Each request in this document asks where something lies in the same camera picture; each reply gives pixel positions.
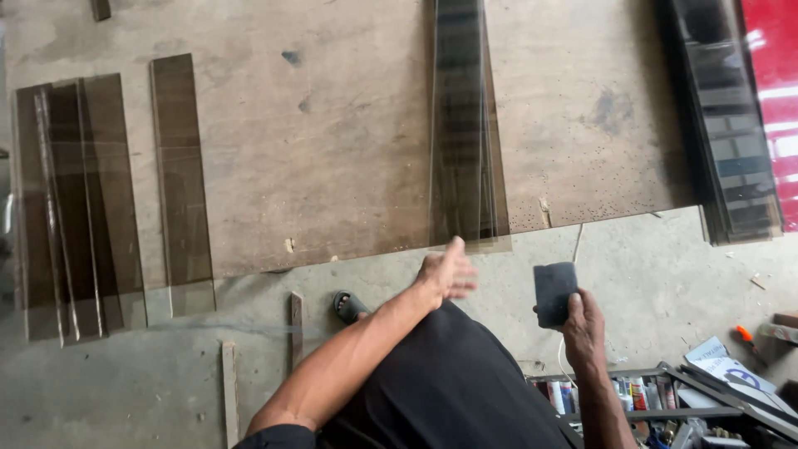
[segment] man's hand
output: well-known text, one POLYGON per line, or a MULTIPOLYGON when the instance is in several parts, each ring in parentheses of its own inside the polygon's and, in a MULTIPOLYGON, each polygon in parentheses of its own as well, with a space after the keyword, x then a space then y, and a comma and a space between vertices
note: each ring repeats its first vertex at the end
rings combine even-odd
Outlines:
POLYGON ((579 379, 606 376, 604 315, 593 294, 579 289, 568 298, 568 321, 563 326, 565 356, 579 379))
POLYGON ((414 287, 428 289, 432 294, 430 311, 440 307, 447 298, 465 298, 476 289, 476 282, 468 280, 476 276, 476 267, 465 256, 465 242, 455 236, 443 254, 430 254, 424 258, 418 271, 414 287))

